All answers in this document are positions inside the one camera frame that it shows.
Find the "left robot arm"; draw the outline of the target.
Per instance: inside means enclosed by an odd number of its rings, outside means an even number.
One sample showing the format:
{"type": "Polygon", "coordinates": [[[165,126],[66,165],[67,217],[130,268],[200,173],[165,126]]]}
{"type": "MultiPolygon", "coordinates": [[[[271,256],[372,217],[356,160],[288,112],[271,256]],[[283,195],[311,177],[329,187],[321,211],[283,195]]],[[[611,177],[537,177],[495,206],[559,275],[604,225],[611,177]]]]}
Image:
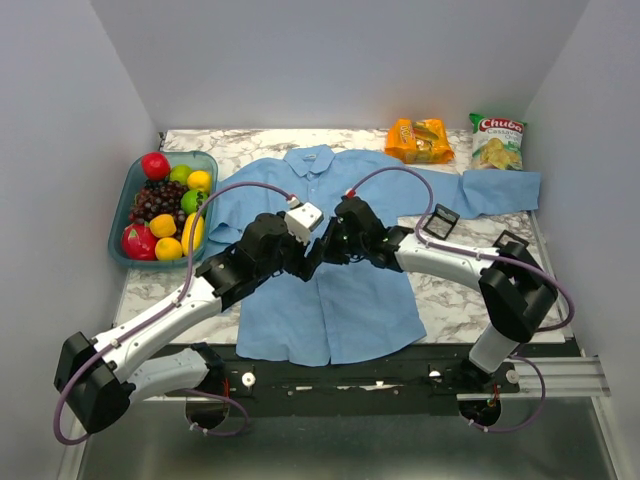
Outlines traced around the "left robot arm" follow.
{"type": "Polygon", "coordinates": [[[310,203],[287,212],[261,213],[241,239],[204,260],[184,284],[129,323],[94,339],[68,337],[54,376],[56,413],[68,407],[87,434],[113,425],[141,396],[134,378],[165,345],[203,320],[245,299],[283,273],[304,280],[305,251],[323,214],[310,203]]]}

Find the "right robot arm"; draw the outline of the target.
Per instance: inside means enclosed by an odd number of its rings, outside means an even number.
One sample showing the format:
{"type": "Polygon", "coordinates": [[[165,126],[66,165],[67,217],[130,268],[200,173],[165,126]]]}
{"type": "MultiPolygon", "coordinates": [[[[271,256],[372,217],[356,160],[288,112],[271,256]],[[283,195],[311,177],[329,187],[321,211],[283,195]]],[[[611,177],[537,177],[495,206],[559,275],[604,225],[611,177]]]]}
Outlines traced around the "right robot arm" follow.
{"type": "Polygon", "coordinates": [[[366,260],[386,270],[441,278],[478,292],[489,325],[459,367],[462,384],[480,392],[517,347],[528,343],[556,303],[559,288],[527,247],[508,242],[471,248],[386,226],[357,196],[344,196],[317,241],[326,263],[366,260]]]}

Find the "light blue button shirt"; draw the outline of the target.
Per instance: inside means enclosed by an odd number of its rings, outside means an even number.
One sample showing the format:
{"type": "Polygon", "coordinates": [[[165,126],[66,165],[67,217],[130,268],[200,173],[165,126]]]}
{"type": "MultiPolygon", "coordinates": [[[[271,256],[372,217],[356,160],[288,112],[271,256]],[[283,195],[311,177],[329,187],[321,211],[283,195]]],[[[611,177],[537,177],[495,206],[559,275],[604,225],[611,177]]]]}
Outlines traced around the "light blue button shirt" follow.
{"type": "MultiPolygon", "coordinates": [[[[222,182],[206,251],[220,252],[238,241],[257,215],[281,210],[285,193],[330,216],[341,195],[355,188],[387,226],[423,213],[432,202],[465,219],[538,206],[537,173],[403,172],[401,167],[399,160],[380,152],[334,152],[326,145],[256,160],[222,182]]],[[[283,274],[242,302],[236,351],[251,359],[324,366],[382,357],[424,335],[405,274],[367,262],[322,264],[309,281],[283,274]]]]}

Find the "black brooch box red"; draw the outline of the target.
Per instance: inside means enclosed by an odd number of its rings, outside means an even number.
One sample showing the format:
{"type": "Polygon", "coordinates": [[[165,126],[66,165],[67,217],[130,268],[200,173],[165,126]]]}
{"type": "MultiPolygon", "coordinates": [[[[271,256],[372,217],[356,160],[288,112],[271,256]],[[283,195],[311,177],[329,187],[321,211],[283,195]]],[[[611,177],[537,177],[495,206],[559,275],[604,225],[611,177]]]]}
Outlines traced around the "black brooch box red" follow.
{"type": "Polygon", "coordinates": [[[459,214],[437,203],[433,213],[427,219],[421,230],[430,237],[445,241],[456,227],[459,219],[459,214]]]}

